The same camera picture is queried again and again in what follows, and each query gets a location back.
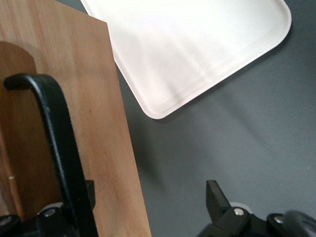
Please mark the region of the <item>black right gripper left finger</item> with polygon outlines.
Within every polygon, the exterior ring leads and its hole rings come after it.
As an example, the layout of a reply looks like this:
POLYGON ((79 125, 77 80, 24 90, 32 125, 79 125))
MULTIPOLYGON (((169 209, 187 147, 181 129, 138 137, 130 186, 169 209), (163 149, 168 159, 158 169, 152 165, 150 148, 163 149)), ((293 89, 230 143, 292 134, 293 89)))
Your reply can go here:
POLYGON ((96 224, 93 217, 95 189, 92 180, 86 180, 83 203, 75 201, 54 203, 34 217, 22 221, 18 215, 0 217, 2 237, 94 237, 96 224))

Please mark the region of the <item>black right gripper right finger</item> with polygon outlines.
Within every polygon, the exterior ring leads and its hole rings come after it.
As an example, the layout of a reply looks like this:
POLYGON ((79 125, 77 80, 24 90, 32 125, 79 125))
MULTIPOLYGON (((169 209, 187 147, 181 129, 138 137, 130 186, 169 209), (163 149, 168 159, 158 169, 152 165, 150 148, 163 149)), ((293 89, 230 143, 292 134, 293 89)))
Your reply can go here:
POLYGON ((282 214, 258 218, 241 206, 232 206, 215 180, 206 181, 206 208, 211 219, 199 237, 288 237, 282 214))

